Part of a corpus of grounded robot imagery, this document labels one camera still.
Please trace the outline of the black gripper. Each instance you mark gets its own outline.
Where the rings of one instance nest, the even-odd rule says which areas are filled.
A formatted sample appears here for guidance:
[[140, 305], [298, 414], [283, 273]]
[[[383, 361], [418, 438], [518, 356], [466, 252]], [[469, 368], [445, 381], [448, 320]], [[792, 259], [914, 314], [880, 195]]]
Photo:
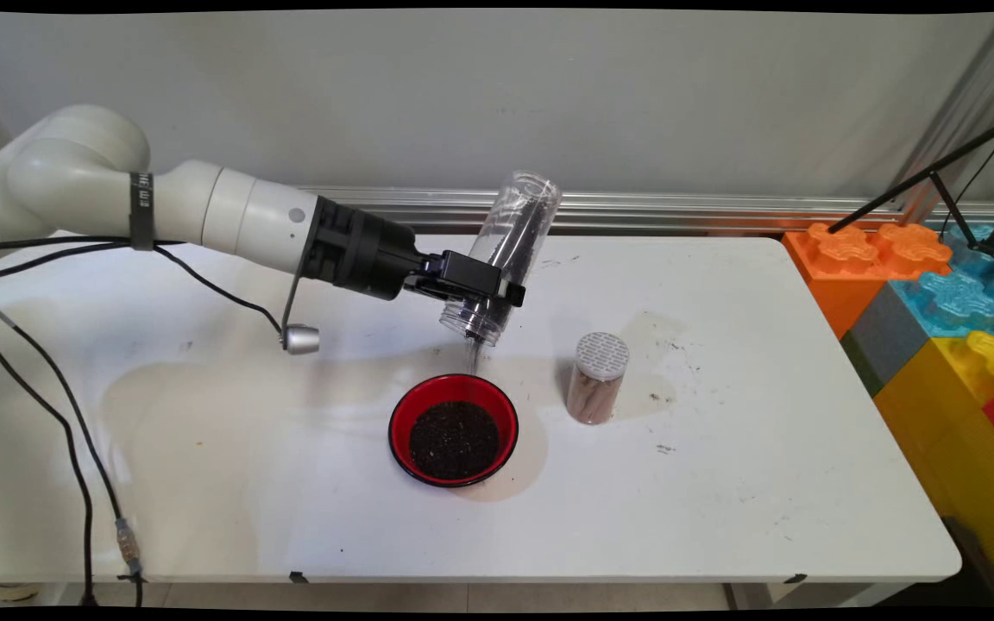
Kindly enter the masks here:
[[459, 303], [488, 321], [520, 308], [527, 293], [499, 267], [450, 250], [421, 253], [405, 225], [323, 197], [301, 252], [300, 276], [382, 300], [410, 291]]

